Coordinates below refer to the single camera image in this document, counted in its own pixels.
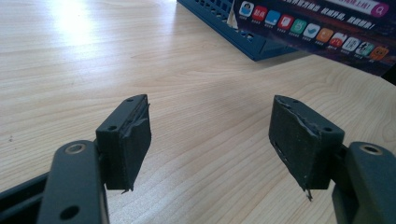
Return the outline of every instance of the blue box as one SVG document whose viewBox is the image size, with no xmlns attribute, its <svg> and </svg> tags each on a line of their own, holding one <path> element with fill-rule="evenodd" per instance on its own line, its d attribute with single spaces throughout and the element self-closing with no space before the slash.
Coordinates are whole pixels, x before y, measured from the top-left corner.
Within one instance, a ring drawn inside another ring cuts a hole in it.
<svg viewBox="0 0 396 224">
<path fill-rule="evenodd" d="M 249 32 L 235 30 L 227 24 L 233 0 L 177 0 L 202 21 L 244 52 L 251 60 L 272 58 L 296 49 Z"/>
</svg>

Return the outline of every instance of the wood grain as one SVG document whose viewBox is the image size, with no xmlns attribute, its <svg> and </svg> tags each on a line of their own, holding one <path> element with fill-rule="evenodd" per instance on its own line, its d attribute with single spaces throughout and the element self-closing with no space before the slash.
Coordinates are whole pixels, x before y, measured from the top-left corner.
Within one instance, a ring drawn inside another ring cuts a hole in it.
<svg viewBox="0 0 396 224">
<path fill-rule="evenodd" d="M 112 223 L 334 223 L 332 186 L 310 203 L 268 140 L 275 94 L 396 153 L 396 89 L 302 52 L 253 62 L 175 1 L 0 2 L 0 190 L 147 93 L 152 145 Z"/>
</svg>

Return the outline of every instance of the metal screw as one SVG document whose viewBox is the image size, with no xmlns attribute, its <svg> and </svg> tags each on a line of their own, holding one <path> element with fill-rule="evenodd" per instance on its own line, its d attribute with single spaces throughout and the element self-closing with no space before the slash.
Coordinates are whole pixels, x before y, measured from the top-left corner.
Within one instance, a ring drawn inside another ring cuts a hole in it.
<svg viewBox="0 0 396 224">
<path fill-rule="evenodd" d="M 77 143 L 74 145 L 71 145 L 70 147 L 67 147 L 64 152 L 70 155 L 73 154 L 78 154 L 80 152 L 82 152 L 85 149 L 85 144 L 82 143 Z"/>
</svg>

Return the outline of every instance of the round hole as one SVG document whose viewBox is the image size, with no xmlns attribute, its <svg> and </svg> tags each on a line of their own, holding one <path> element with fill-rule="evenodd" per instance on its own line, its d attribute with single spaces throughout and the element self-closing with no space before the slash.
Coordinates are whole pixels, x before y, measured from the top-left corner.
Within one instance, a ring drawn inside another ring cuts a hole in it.
<svg viewBox="0 0 396 224">
<path fill-rule="evenodd" d="M 375 146 L 363 145 L 361 150 L 376 156 L 382 155 L 382 150 Z"/>
<path fill-rule="evenodd" d="M 60 218 L 61 218 L 61 220 L 68 220 L 68 219 L 75 217 L 78 214 L 78 212 L 79 212 L 79 208 L 77 206 L 73 205 L 68 208 L 65 208 L 62 211 Z"/>
<path fill-rule="evenodd" d="M 83 151 L 85 149 L 85 144 L 82 143 L 78 143 L 78 144 L 74 144 L 70 147 L 67 147 L 64 152 L 66 152 L 67 154 L 78 154 L 81 151 Z"/>
<path fill-rule="evenodd" d="M 116 125 L 112 125 L 112 126 L 108 127 L 107 129 L 108 129 L 109 131 L 113 131 L 113 130 L 116 130 L 116 129 L 117 129 L 117 126 L 116 126 Z"/>
</svg>

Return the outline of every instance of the colorful app icon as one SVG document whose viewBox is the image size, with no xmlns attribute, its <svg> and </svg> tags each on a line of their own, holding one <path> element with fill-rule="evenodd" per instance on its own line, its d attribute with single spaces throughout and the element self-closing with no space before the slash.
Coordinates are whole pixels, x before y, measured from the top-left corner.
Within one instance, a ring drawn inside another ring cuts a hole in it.
<svg viewBox="0 0 396 224">
<path fill-rule="evenodd" d="M 326 43 L 327 41 L 330 40 L 330 37 L 332 37 L 332 34 L 334 34 L 333 30 L 327 29 L 327 28 L 322 28 L 319 31 L 319 34 L 317 36 L 317 40 L 323 43 Z"/>
<path fill-rule="evenodd" d="M 296 34 L 300 34 L 303 32 L 303 30 L 305 29 L 306 26 L 306 21 L 302 21 L 300 19 L 297 19 L 293 25 L 291 26 L 291 31 L 296 33 Z"/>
<path fill-rule="evenodd" d="M 320 26 L 318 26 L 314 23 L 309 23 L 306 26 L 304 35 L 309 38 L 314 38 L 318 34 L 319 30 L 320 30 Z"/>
<path fill-rule="evenodd" d="M 268 12 L 267 17 L 265 18 L 265 23 L 268 23 L 270 25 L 276 25 L 277 21 L 279 20 L 279 17 L 280 17 L 280 12 L 270 10 Z"/>
<path fill-rule="evenodd" d="M 330 40 L 330 45 L 336 48 L 340 48 L 344 41 L 346 41 L 347 36 L 341 33 L 335 33 L 335 35 Z"/>
<path fill-rule="evenodd" d="M 389 6 L 385 3 L 376 3 L 373 9 L 371 10 L 371 15 L 377 18 L 383 17 L 387 14 L 389 10 Z"/>
<path fill-rule="evenodd" d="M 362 56 L 367 56 L 374 49 L 374 44 L 369 42 L 361 43 L 356 49 L 356 53 Z"/>
<path fill-rule="evenodd" d="M 389 49 L 386 49 L 384 47 L 376 47 L 373 52 L 370 54 L 370 58 L 376 61 L 379 61 L 387 55 L 389 52 Z"/>
<path fill-rule="evenodd" d="M 254 4 L 249 3 L 248 1 L 244 1 L 242 3 L 241 8 L 239 9 L 239 14 L 242 16 L 249 17 L 251 15 L 251 12 L 253 11 Z"/>
<path fill-rule="evenodd" d="M 251 17 L 253 20 L 263 21 L 264 17 L 267 15 L 267 11 L 266 7 L 256 6 Z"/>
<path fill-rule="evenodd" d="M 350 37 L 347 39 L 346 43 L 343 45 L 343 49 L 346 49 L 348 51 L 353 51 L 358 47 L 358 45 L 360 43 L 361 43 L 361 41 L 358 38 Z"/>
<path fill-rule="evenodd" d="M 289 30 L 291 25 L 293 24 L 294 18 L 289 15 L 282 15 L 280 17 L 279 22 L 277 23 L 277 27 L 284 29 L 284 30 Z"/>
</svg>

